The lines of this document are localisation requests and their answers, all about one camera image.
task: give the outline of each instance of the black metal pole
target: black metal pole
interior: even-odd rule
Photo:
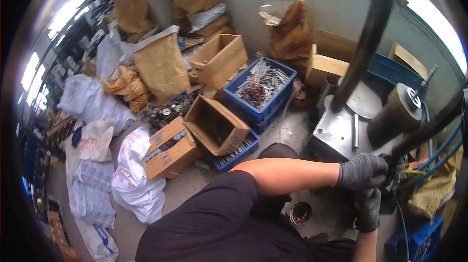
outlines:
[[[343,108],[361,78],[366,74],[382,38],[394,2],[395,0],[371,0],[354,58],[331,102],[331,110],[334,113]]]
[[[417,148],[424,142],[428,141],[431,137],[436,135],[440,130],[450,124],[453,119],[461,115],[463,105],[463,92],[462,89],[452,97],[444,108],[433,118],[430,122],[424,123],[421,128],[416,130],[407,139],[401,142],[392,150],[392,156],[395,161],[401,158],[403,154]]]

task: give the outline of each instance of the concrete floor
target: concrete floor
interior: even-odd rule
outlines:
[[[137,121],[123,131],[121,135],[114,137],[110,149],[115,163],[117,163],[117,154],[122,140],[141,125],[142,123]],[[260,151],[275,142],[285,143],[299,153],[306,146],[311,135],[310,126],[308,112],[293,107],[290,108],[282,123],[277,118],[260,136],[260,149],[246,157],[245,160],[255,159]],[[177,208],[221,174],[212,167],[206,170],[194,166],[180,174],[176,179],[168,181],[164,189],[166,202],[162,214],[165,215]],[[93,261],[70,212],[64,167],[51,169],[48,189],[51,196],[58,200],[60,204],[62,219],[70,244],[82,256],[83,261]],[[108,231],[119,249],[117,262],[132,261],[135,258],[140,237],[148,225],[140,223],[132,212],[117,205],[112,200],[112,195],[110,195],[110,198],[116,211],[116,221],[114,229]],[[299,201],[306,201],[312,206],[312,218],[306,223],[296,226],[302,236],[311,237],[326,232],[329,234],[330,240],[340,237],[356,238],[357,232],[352,230],[352,220],[349,219],[350,206],[346,204],[346,198],[340,192],[332,188],[305,190],[292,194],[292,199],[292,202],[287,203],[284,207],[284,212],[289,212],[292,205]],[[395,214],[380,217],[378,261],[385,261],[383,245],[393,234],[397,225],[398,221]]]

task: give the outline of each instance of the gray work glove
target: gray work glove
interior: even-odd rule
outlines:
[[[378,188],[354,191],[354,201],[358,208],[355,225],[360,232],[373,232],[379,227],[381,195]]]
[[[354,159],[340,164],[337,187],[354,190],[377,188],[385,181],[387,162],[370,153],[361,153]]]

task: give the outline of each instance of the sticker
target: sticker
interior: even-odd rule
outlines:
[[[172,161],[172,158],[169,156],[168,153],[161,154],[162,166],[167,165],[169,162]]]

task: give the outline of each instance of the black t-shirt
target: black t-shirt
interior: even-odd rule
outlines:
[[[135,262],[316,261],[292,226],[250,215],[257,198],[252,175],[226,173],[151,224]]]

